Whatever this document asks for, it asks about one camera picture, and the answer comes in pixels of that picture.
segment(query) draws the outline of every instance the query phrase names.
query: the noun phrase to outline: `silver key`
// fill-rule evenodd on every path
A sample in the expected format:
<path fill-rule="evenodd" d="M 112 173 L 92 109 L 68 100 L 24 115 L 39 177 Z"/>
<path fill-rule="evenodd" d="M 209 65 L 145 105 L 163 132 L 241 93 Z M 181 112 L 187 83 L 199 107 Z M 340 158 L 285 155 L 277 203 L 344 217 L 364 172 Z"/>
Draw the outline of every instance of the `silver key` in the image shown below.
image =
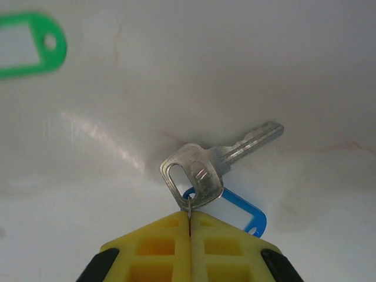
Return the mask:
<path fill-rule="evenodd" d="M 203 149 L 197 144 L 185 144 L 162 162 L 160 172 L 181 209 L 198 209 L 222 195 L 222 177 L 230 171 L 233 163 L 278 138 L 283 132 L 281 124 L 268 122 L 246 134 L 234 146 Z M 175 165 L 184 170 L 195 189 L 196 195 L 190 201 L 180 195 L 170 176 L 170 169 Z"/>

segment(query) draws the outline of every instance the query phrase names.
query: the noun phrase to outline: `white surface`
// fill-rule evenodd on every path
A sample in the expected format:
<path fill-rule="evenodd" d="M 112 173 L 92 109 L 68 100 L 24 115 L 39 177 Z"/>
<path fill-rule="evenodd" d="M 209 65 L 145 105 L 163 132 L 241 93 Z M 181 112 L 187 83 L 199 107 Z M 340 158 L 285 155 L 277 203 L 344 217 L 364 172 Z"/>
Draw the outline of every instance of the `white surface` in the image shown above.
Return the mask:
<path fill-rule="evenodd" d="M 75 281 L 103 243 L 177 210 L 169 153 L 267 120 L 285 135 L 226 186 L 305 281 L 374 281 L 373 2 L 78 2 L 0 3 L 50 12 L 69 45 L 59 71 L 0 82 L 1 282 Z"/>
<path fill-rule="evenodd" d="M 27 24 L 0 27 L 0 69 L 39 63 Z"/>

